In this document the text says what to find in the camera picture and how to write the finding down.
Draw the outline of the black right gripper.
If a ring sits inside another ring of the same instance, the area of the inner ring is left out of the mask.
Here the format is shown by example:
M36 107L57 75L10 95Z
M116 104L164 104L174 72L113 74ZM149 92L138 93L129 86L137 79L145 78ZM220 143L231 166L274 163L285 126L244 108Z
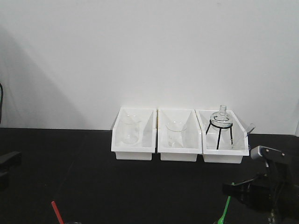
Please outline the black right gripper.
M241 182L224 183L222 192L235 198L248 198L252 206L261 210L298 211L299 187L292 182L271 183L267 175Z

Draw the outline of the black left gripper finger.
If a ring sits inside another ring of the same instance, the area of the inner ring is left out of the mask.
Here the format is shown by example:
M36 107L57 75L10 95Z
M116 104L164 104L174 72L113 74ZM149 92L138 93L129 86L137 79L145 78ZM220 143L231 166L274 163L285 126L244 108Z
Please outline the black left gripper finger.
M21 152L13 151L0 157L0 171L7 172L10 167L21 165Z

